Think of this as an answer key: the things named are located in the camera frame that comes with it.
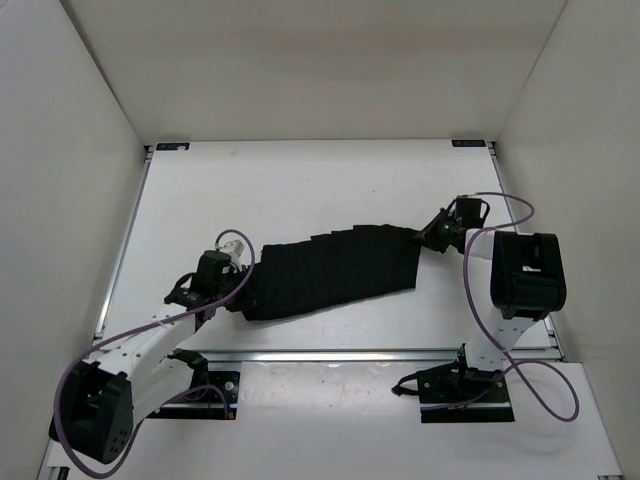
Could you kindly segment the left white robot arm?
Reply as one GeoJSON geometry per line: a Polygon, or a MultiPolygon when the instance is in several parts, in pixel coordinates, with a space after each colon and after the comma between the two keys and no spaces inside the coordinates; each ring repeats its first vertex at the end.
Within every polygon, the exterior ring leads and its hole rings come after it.
{"type": "Polygon", "coordinates": [[[67,450],[108,465],[128,447],[144,418],[177,396],[208,389],[204,357],[181,348],[246,284],[244,244],[205,251],[183,275],[152,320],[112,337],[114,348],[82,355],[56,389],[49,436],[67,450]]]}

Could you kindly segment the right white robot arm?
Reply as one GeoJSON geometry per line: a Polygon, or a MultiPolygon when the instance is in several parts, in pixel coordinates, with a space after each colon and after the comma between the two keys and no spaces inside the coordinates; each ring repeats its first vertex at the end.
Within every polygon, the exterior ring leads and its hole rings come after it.
{"type": "Polygon", "coordinates": [[[397,396],[418,396],[447,408],[479,400],[501,382],[522,335],[566,302],[558,237],[518,233],[509,224],[486,226],[490,205],[485,198],[483,193],[456,197],[419,238],[432,251],[455,248],[465,265],[473,258],[489,261],[492,307],[476,319],[479,334],[459,348],[453,362],[401,378],[392,389],[397,396]]]}

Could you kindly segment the black pleated skirt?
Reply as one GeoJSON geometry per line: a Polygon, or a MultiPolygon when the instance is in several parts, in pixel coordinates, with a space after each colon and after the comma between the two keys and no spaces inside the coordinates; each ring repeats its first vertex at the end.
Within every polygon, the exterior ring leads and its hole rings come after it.
{"type": "Polygon", "coordinates": [[[413,230],[356,225],[261,252],[257,318],[281,320],[416,286],[421,245],[413,230]]]}

